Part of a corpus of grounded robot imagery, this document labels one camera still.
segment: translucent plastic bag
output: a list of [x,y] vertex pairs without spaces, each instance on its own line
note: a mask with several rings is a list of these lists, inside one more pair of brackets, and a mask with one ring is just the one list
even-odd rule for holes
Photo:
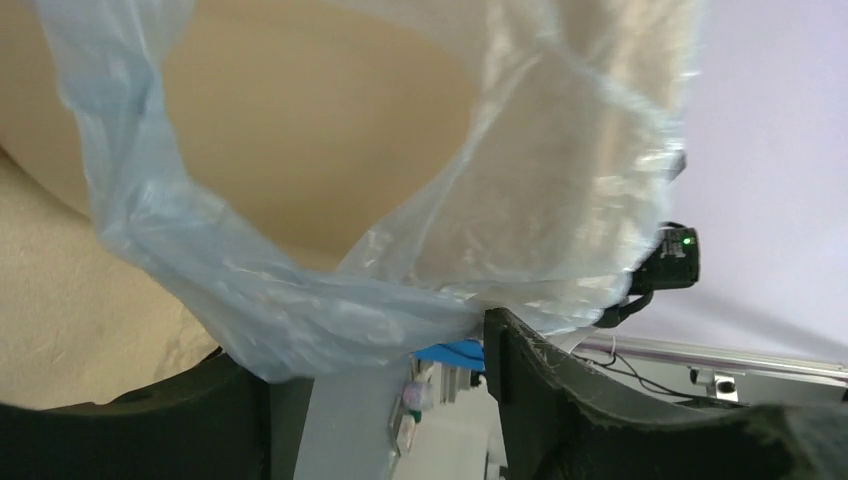
[[667,216],[696,0],[332,2],[421,32],[481,92],[449,165],[334,274],[299,268],[187,175],[160,64],[191,0],[33,3],[100,241],[266,380],[383,365],[469,335],[491,305],[544,334],[589,325]]

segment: beige bin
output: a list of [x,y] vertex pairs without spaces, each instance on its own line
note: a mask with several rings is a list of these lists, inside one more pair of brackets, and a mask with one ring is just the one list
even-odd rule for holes
[[[0,145],[85,213],[77,130],[24,4],[0,0]],[[165,81],[189,171],[319,269],[443,167],[475,94],[418,36],[313,0],[198,1]],[[109,401],[214,347],[84,217],[0,162],[0,402]]]

